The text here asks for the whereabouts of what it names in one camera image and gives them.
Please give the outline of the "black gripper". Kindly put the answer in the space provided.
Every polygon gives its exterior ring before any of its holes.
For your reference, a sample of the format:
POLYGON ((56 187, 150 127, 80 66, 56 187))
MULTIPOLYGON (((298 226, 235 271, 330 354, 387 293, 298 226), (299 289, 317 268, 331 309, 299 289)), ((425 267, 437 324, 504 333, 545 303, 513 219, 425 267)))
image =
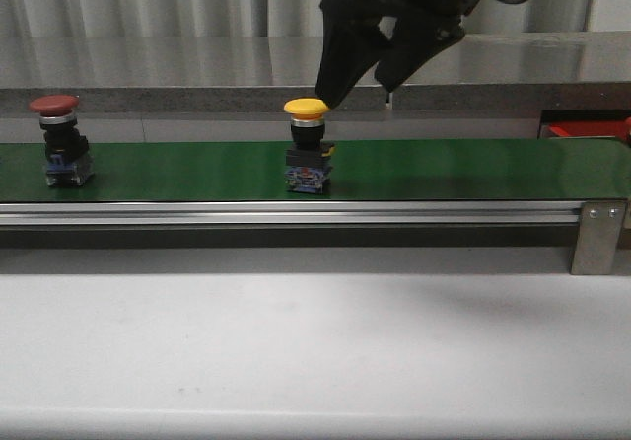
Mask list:
POLYGON ((378 61, 375 78, 393 92, 425 63, 464 38, 459 15, 464 2, 321 0, 323 43, 316 95, 330 109, 338 107, 378 61), (415 16, 422 12, 430 15, 415 16), (390 41, 379 27, 382 17, 398 18, 390 41))

